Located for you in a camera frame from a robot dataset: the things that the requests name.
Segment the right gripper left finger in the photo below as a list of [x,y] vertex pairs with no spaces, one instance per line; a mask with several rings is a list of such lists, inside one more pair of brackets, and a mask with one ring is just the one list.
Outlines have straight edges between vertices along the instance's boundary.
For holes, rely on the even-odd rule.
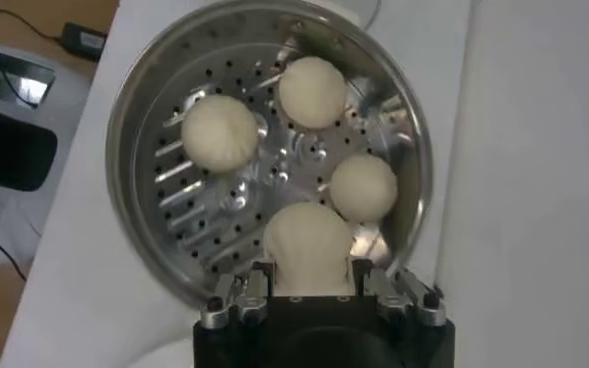
[[200,325],[206,330],[226,328],[233,320],[260,324],[267,316],[273,296],[274,264],[256,261],[246,276],[222,274],[213,295],[200,310]]

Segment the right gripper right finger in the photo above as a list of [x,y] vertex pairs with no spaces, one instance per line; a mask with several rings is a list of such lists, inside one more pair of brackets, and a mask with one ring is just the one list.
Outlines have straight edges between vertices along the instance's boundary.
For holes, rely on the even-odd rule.
[[402,269],[389,277],[370,259],[352,258],[351,274],[355,294],[373,296],[382,318],[390,321],[395,315],[412,312],[423,326],[446,325],[446,307],[440,294],[423,284],[411,271]]

